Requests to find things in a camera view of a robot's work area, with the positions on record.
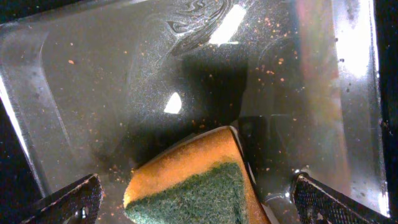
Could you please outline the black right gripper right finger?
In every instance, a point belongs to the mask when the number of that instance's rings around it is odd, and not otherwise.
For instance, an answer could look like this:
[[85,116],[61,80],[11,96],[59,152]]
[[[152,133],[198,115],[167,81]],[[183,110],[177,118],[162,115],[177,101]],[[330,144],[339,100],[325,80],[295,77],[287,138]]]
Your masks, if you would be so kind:
[[292,184],[292,201],[301,223],[382,224],[395,220],[371,210],[331,187],[299,173]]

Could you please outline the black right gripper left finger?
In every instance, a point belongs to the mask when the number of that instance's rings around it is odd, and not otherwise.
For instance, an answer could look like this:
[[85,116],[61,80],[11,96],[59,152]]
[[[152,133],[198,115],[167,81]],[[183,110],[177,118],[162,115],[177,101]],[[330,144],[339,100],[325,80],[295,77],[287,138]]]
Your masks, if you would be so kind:
[[20,212],[19,223],[94,224],[103,195],[98,174],[89,174]]

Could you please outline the orange green sponge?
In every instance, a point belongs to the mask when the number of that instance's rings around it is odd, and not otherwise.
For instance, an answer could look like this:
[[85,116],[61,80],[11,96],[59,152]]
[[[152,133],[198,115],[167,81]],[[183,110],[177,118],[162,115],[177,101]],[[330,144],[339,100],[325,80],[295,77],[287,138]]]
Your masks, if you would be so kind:
[[132,173],[124,214],[134,223],[268,223],[230,126],[203,133]]

